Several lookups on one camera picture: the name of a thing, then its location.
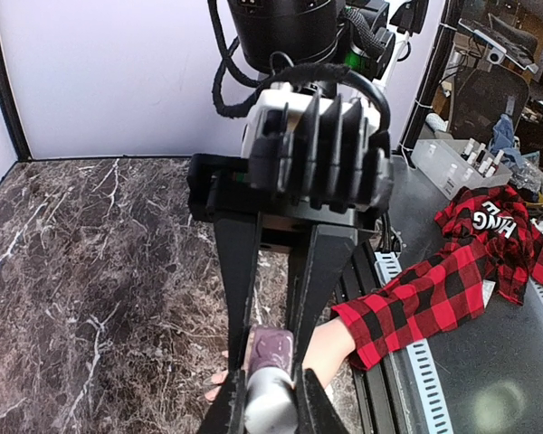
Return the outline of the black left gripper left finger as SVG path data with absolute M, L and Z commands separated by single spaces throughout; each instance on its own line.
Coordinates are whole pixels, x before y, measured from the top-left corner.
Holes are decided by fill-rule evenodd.
M 198 433 L 244 433 L 246 374 L 244 370 L 217 373 L 209 378 L 209 386 L 217 394 L 205 414 Z

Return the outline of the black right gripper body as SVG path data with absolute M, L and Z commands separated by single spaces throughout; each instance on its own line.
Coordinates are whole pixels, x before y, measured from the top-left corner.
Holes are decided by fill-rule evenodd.
M 304 200 L 294 205 L 286 196 L 254 189 L 248 183 L 247 165 L 240 157 L 192 156 L 187 174 L 188 207 L 195 220 L 213 223 L 223 214 L 261 217 L 262 247 L 282 253 L 289 252 L 313 225 L 375 229 L 379 215 L 374 210 L 337 213 L 327 205 L 316 210 Z

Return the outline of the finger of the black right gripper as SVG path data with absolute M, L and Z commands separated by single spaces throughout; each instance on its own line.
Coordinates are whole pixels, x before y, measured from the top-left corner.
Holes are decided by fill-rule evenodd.
M 289 254 L 286 328 L 293 334 L 291 373 L 301 371 L 313 330 L 357 246 L 357 229 L 313 224 Z
M 228 314 L 228 370 L 242 367 L 245 356 L 253 287 L 262 227 L 246 214 L 217 214 L 214 235 Z

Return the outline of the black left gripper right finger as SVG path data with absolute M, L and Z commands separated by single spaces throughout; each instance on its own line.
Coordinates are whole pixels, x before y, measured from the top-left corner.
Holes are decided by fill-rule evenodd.
M 348 434 L 318 377 L 311 369 L 296 372 L 295 394 L 298 412 L 297 433 Z

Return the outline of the white nail polish brush cap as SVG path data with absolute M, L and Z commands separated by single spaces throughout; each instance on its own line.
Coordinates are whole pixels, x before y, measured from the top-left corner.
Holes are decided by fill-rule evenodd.
M 288 434 L 298 427 L 293 384 L 277 367 L 257 370 L 247 383 L 244 427 L 252 434 Z

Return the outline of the purple nail polish bottle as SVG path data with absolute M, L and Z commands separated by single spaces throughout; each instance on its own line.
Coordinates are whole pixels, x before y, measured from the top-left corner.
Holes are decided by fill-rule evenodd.
M 289 330 L 255 326 L 248 338 L 245 355 L 247 372 L 252 375 L 263 368 L 279 368 L 291 372 L 293 357 L 293 334 Z

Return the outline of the red plaid sleeve forearm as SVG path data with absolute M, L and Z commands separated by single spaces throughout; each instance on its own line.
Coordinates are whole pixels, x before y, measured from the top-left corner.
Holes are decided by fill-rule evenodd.
M 435 222 L 446 242 L 383 288 L 333 307 L 350 331 L 351 362 L 369 370 L 388 354 L 482 315 L 483 284 L 513 304 L 543 287 L 543 234 L 512 187 L 462 188 Z

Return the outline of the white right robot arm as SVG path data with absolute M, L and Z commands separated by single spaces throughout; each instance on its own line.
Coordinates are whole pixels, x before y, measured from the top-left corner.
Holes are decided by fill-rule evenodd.
M 260 250 L 289 254 L 286 330 L 299 363 L 360 231 L 392 194 L 390 108 L 376 86 L 396 62 L 395 38 L 424 25 L 405 1 L 232 1 L 236 37 L 208 5 L 222 60 L 213 103 L 246 122 L 238 157 L 197 154 L 187 182 L 193 217 L 214 226 L 228 312 L 228 370 L 247 374 Z

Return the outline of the person's bare hand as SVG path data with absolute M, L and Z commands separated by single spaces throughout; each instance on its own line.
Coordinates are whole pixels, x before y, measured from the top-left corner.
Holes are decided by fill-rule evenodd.
M 327 388 L 355 349 L 352 334 L 339 317 L 334 317 L 315 327 L 302 368 L 311 369 Z

